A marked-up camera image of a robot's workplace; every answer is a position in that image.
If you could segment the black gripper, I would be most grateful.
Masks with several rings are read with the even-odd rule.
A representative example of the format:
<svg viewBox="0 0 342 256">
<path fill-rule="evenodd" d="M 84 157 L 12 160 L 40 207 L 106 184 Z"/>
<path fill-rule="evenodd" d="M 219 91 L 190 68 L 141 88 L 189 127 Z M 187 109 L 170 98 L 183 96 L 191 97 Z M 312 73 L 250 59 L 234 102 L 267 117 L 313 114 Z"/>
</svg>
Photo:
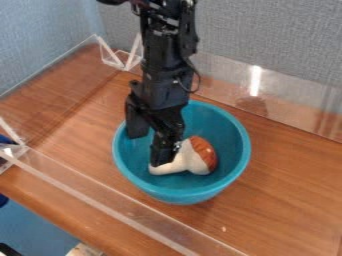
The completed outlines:
<svg viewBox="0 0 342 256">
<path fill-rule="evenodd" d="M 126 99 L 126 130 L 131 139 L 155 130 L 150 163 L 154 167 L 174 161 L 185 133 L 182 108 L 189 103 L 194 69 L 182 59 L 142 61 L 143 78 L 131 80 Z"/>
</svg>

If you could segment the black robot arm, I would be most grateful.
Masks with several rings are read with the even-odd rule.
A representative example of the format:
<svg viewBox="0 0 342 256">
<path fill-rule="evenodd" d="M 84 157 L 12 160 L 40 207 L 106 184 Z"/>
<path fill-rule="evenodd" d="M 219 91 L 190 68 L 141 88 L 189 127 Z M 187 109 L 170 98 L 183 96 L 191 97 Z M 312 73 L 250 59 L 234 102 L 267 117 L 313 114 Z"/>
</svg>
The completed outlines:
<svg viewBox="0 0 342 256">
<path fill-rule="evenodd" d="M 155 132 L 150 165 L 174 161 L 182 147 L 185 121 L 182 109 L 198 91 L 193 80 L 199 72 L 190 60 L 197 53 L 197 0 L 96 0 L 131 5 L 141 19 L 143 78 L 130 82 L 126 99 L 126 130 L 135 139 Z"/>
</svg>

